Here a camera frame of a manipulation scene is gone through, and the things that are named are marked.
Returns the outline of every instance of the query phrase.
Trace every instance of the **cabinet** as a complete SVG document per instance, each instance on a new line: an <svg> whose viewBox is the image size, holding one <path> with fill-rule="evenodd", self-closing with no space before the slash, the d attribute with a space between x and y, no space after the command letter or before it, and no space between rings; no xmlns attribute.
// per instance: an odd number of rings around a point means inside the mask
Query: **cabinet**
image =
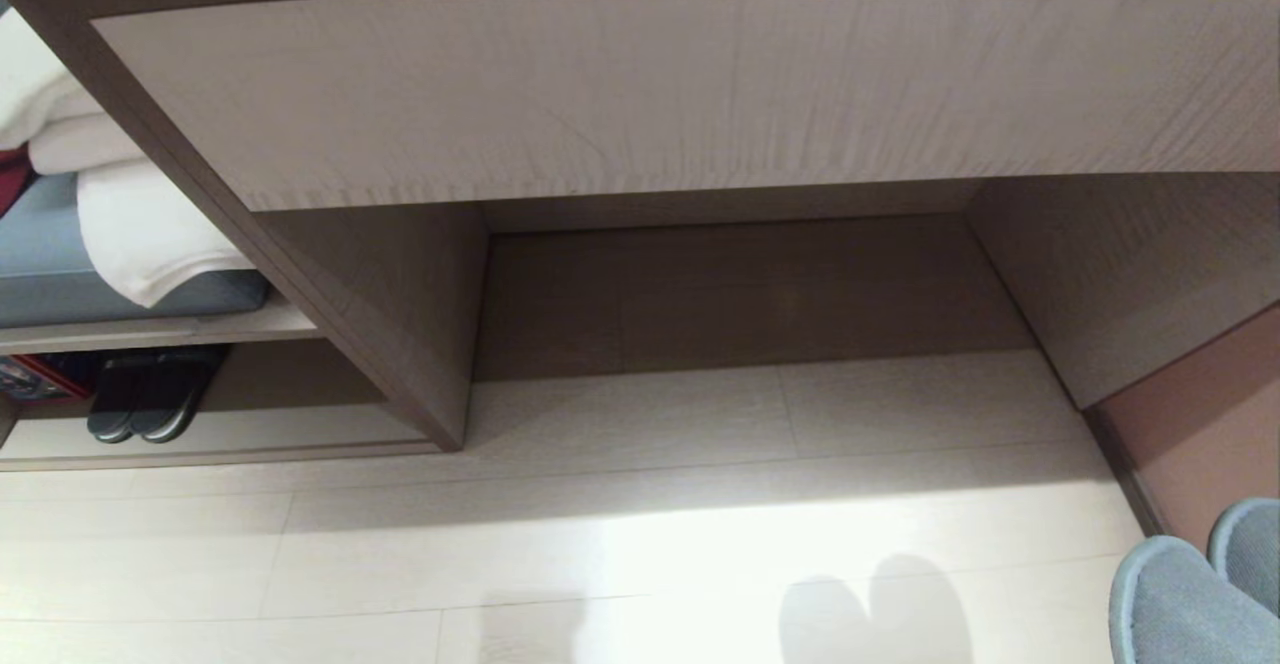
<svg viewBox="0 0 1280 664"><path fill-rule="evenodd" d="M996 273L1079 406L1280 298L1280 0L13 3L289 313L182 336L444 452L475 377L1032 345Z"/></svg>

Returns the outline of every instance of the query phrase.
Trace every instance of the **floor tile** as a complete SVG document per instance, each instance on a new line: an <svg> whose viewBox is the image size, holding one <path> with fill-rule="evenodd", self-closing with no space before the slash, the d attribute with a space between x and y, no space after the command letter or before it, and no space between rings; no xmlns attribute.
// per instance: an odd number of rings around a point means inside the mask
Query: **floor tile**
<svg viewBox="0 0 1280 664"><path fill-rule="evenodd" d="M1038 351L782 367L801 455L1088 439Z"/></svg>
<svg viewBox="0 0 1280 664"><path fill-rule="evenodd" d="M0 502L119 499L129 495L136 470L0 472Z"/></svg>
<svg viewBox="0 0 1280 664"><path fill-rule="evenodd" d="M59 624L67 664L433 664L440 614Z"/></svg>
<svg viewBox="0 0 1280 664"><path fill-rule="evenodd" d="M0 661L60 664L61 628L49 622L0 622Z"/></svg>
<svg viewBox="0 0 1280 664"><path fill-rule="evenodd" d="M132 496L210 496L406 485L452 478L442 455L371 455L260 464L207 464L140 470ZM443 467L452 471L452 467Z"/></svg>
<svg viewBox="0 0 1280 664"><path fill-rule="evenodd" d="M481 383L468 452L503 473L599 472L795 455L773 368Z"/></svg>
<svg viewBox="0 0 1280 664"><path fill-rule="evenodd" d="M561 600L444 614L440 664L1110 661L1117 557L947 574L911 555L869 580ZM902 576L899 569L922 572Z"/></svg>
<svg viewBox="0 0 1280 664"><path fill-rule="evenodd" d="M992 477L970 452L940 452L300 494L266 612L855 580L904 551L946 572L1123 553L1142 535L1115 482L1083 462Z"/></svg>
<svg viewBox="0 0 1280 664"><path fill-rule="evenodd" d="M289 495L0 503L0 618L257 615Z"/></svg>

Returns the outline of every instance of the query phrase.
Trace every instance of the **wall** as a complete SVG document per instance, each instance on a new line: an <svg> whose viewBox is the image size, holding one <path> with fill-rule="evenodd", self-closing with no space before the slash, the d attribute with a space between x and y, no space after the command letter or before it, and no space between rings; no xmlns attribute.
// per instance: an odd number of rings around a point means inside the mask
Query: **wall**
<svg viewBox="0 0 1280 664"><path fill-rule="evenodd" d="M495 235L477 381L1032 349L960 214Z"/></svg>
<svg viewBox="0 0 1280 664"><path fill-rule="evenodd" d="M1244 496L1280 496L1280 307L1103 400L1170 534L1202 550Z"/></svg>
<svg viewBox="0 0 1280 664"><path fill-rule="evenodd" d="M1079 408L1280 299L1280 177L1005 178L966 209Z"/></svg>

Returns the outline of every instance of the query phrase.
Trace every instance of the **white towel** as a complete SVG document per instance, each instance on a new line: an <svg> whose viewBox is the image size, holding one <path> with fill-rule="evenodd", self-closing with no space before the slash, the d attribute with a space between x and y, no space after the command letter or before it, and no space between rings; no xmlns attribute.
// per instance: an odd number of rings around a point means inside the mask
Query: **white towel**
<svg viewBox="0 0 1280 664"><path fill-rule="evenodd" d="M97 100L83 86L77 84L72 93L59 99L49 109L49 120L63 122L73 116L90 116L90 114L101 114L105 111L106 109L101 104L97 104Z"/></svg>
<svg viewBox="0 0 1280 664"><path fill-rule="evenodd" d="M0 17L0 152L45 127L54 105L81 90L18 9Z"/></svg>
<svg viewBox="0 0 1280 664"><path fill-rule="evenodd" d="M42 175L146 159L142 148L106 114L50 122L40 134L31 137L27 154L31 168Z"/></svg>
<svg viewBox="0 0 1280 664"><path fill-rule="evenodd" d="M202 273L253 267L155 164L82 171L77 198L93 267L142 307Z"/></svg>

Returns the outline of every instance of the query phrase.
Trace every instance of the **gray seat cushion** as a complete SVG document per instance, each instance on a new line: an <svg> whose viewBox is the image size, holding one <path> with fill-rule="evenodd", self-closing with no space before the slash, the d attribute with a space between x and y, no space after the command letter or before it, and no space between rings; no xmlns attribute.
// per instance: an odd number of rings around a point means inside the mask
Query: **gray seat cushion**
<svg viewBox="0 0 1280 664"><path fill-rule="evenodd" d="M76 177L41 177L0 217L0 328L251 312L266 299L260 273L205 273L151 310L102 281L81 239Z"/></svg>
<svg viewBox="0 0 1280 664"><path fill-rule="evenodd" d="M1134 548L1111 586L1116 664L1275 664L1280 619L1175 537Z"/></svg>
<svg viewBox="0 0 1280 664"><path fill-rule="evenodd" d="M1210 535L1208 562L1280 617L1280 499L1245 499L1224 512Z"/></svg>

